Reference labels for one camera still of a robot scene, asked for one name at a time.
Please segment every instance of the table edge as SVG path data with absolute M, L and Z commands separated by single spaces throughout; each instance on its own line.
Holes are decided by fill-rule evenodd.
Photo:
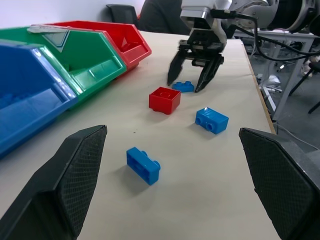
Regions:
M 274 127 L 274 125 L 272 123 L 272 120 L 270 118 L 267 105 L 266 105 L 266 103 L 264 101 L 264 97 L 262 96 L 262 93 L 260 91 L 260 88 L 259 88 L 259 85 L 257 83 L 257 79 L 256 79 L 256 76 L 255 76 L 254 70 L 253 70 L 253 68 L 251 66 L 251 63 L 250 63 L 250 60 L 248 58 L 248 54 L 247 54 L 246 48 L 245 48 L 245 46 L 243 44 L 242 44 L 242 49 L 244 51 L 244 55 L 245 55 L 246 61 L 247 61 L 248 65 L 249 65 L 249 69 L 251 71 L 252 80 L 254 82 L 256 91 L 257 91 L 257 93 L 259 95 L 259 98 L 260 98 L 260 101 L 261 101 L 261 104 L 262 104 L 262 107 L 263 107 L 263 110 L 264 110 L 264 114 L 265 114 L 266 120 L 268 121 L 268 124 L 269 124 L 269 127 L 270 127 L 270 131 L 271 131 L 271 133 L 276 134 L 276 130 L 275 130 L 275 127 Z

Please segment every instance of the bin label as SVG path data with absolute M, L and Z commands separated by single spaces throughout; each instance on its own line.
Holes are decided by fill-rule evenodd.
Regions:
M 62 53 L 69 37 L 70 30 L 63 27 L 34 25 L 28 28 L 28 32 L 32 34 L 41 34 L 50 44 Z

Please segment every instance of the table surface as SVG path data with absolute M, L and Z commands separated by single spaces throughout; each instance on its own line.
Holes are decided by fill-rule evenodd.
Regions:
M 0 216 L 32 174 L 70 134 L 106 124 L 99 177 L 79 240 L 279 240 L 250 176 L 241 127 L 273 131 L 240 40 L 229 40 L 225 63 L 200 93 L 183 93 L 171 115 L 148 108 L 148 97 L 166 86 L 178 41 L 187 36 L 142 32 L 152 55 L 139 67 L 65 113 L 0 161 Z M 178 79 L 198 82 L 190 61 Z M 229 117 L 214 135 L 195 125 L 196 111 L 210 107 Z M 126 150 L 138 147 L 161 164 L 148 186 L 126 166 Z

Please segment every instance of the lego stud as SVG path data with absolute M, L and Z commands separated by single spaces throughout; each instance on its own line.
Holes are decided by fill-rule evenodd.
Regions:
M 205 125 L 205 128 L 210 132 L 212 132 L 214 130 L 214 126 L 211 123 L 207 123 Z
M 200 117 L 195 118 L 195 124 L 201 125 L 202 121 Z
M 168 98 L 168 97 L 170 97 L 170 93 L 168 93 L 168 92 L 161 92 L 161 93 L 160 93 L 160 96 L 161 96 L 161 97 L 164 97 L 164 98 Z
M 155 164 L 159 166 L 159 170 L 161 169 L 160 163 L 158 161 L 153 161 Z

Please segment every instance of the chair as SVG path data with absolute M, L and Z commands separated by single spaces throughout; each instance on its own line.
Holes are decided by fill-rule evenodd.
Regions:
M 134 6 L 122 4 L 108 4 L 113 23 L 134 24 L 138 28 L 138 17 Z
M 309 67 L 311 68 L 310 71 L 308 71 L 307 74 L 297 83 L 297 85 L 292 88 L 289 96 L 291 96 L 297 90 L 297 88 L 309 77 L 311 73 L 320 73 L 320 62 L 311 62 Z M 320 101 L 309 110 L 308 114 L 312 114 L 318 107 L 320 107 Z

